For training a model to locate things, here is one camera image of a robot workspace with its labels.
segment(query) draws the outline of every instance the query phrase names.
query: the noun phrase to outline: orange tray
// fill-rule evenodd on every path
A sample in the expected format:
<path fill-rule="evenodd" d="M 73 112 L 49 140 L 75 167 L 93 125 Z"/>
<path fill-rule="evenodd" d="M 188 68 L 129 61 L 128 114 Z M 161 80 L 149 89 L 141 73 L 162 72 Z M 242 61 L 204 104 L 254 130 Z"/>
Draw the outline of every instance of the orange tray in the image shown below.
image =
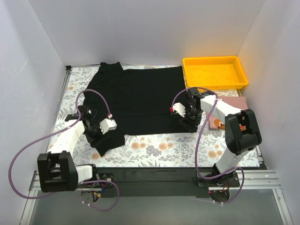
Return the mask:
<path fill-rule="evenodd" d="M 184 58 L 183 68 L 188 87 L 212 90 L 241 89 L 248 80 L 236 56 Z"/>

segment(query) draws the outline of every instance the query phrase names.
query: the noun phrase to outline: table surface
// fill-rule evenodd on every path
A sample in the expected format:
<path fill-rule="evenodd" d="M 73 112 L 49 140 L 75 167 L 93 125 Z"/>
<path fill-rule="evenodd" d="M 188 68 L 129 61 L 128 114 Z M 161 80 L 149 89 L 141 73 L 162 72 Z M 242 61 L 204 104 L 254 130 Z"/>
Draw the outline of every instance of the table surface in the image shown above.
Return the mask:
<path fill-rule="evenodd" d="M 149 69 L 167 68 L 173 66 L 123 66 L 123 69 Z M 54 131 L 65 127 L 64 119 L 68 114 L 75 112 L 75 99 L 78 93 L 84 90 L 98 67 L 75 67 L 70 73 L 67 90 L 60 105 Z M 238 96 L 237 90 L 219 90 L 220 96 Z M 83 95 L 79 98 L 79 104 L 83 102 Z M 192 167 L 195 166 L 195 145 L 200 128 L 196 133 L 160 134 L 160 135 L 126 135 L 124 146 L 107 151 L 100 157 L 97 150 L 90 147 L 84 135 L 80 137 L 73 153 L 75 165 L 95 164 L 98 167 Z M 58 136 L 53 137 L 52 144 Z M 210 130 L 208 125 L 204 129 L 199 151 L 199 167 L 211 167 L 223 155 L 225 144 L 225 132 L 223 130 Z M 256 151 L 250 151 L 238 166 L 258 167 Z"/>

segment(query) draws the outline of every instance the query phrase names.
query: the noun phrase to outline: white wall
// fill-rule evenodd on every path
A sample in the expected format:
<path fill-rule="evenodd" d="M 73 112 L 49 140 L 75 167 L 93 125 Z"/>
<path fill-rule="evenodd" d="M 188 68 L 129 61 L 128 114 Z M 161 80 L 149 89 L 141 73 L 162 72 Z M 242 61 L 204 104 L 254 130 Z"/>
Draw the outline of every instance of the white wall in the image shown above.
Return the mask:
<path fill-rule="evenodd" d="M 9 185 L 9 163 L 50 132 L 65 68 L 27 0 L 0 0 L 0 46 L 0 224 L 16 225 L 26 200 Z M 13 180 L 24 194 L 46 146 L 39 143 L 16 161 Z"/>
<path fill-rule="evenodd" d="M 236 55 L 264 0 L 30 0 L 65 65 Z"/>
<path fill-rule="evenodd" d="M 300 224 L 300 1 L 266 0 L 238 57 L 263 158 L 276 169 L 292 220 Z"/>

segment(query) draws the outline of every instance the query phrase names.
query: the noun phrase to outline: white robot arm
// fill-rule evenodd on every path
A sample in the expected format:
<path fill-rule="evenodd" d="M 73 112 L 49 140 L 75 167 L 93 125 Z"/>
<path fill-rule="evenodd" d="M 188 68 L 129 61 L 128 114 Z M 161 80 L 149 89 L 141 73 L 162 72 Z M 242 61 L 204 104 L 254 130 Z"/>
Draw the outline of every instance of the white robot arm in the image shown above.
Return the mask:
<path fill-rule="evenodd" d="M 91 115 L 91 110 L 86 106 L 80 106 L 82 120 L 73 127 L 60 134 L 56 143 L 46 154 L 40 154 L 37 158 L 37 165 L 40 177 L 41 189 L 43 192 L 55 192 L 75 190 L 79 183 L 90 180 L 95 176 L 94 165 L 75 166 L 72 155 L 79 137 L 87 129 L 97 134 L 101 139 L 109 130 L 115 130 L 117 124 L 111 118 L 105 118 L 97 127 L 85 122 Z M 74 124 L 78 114 L 68 115 L 65 121 L 66 127 Z"/>
<path fill-rule="evenodd" d="M 178 113 L 182 117 L 180 123 L 190 132 L 195 132 L 201 121 L 202 112 L 209 112 L 212 109 L 216 97 L 209 92 L 199 93 L 197 88 L 189 89 L 186 96 L 190 106 L 175 103 L 171 112 Z M 250 109 L 241 110 L 219 99 L 212 115 L 225 124 L 227 145 L 224 154 L 213 167 L 213 175 L 217 175 L 236 167 L 250 150 L 262 142 L 262 138 L 255 114 Z"/>

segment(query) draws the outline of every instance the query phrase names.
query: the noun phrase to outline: folded cloth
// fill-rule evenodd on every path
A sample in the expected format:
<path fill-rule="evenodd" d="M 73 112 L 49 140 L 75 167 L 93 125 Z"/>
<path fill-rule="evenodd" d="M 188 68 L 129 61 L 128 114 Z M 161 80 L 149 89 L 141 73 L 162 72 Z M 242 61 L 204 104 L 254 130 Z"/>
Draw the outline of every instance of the folded cloth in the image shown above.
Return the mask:
<path fill-rule="evenodd" d="M 242 110 L 248 109 L 246 97 L 219 96 L 219 98 L 221 98 L 224 102 L 235 108 L 239 108 Z M 225 129 L 225 124 L 223 124 L 219 119 L 217 119 L 214 116 L 210 116 L 208 123 L 210 129 Z"/>

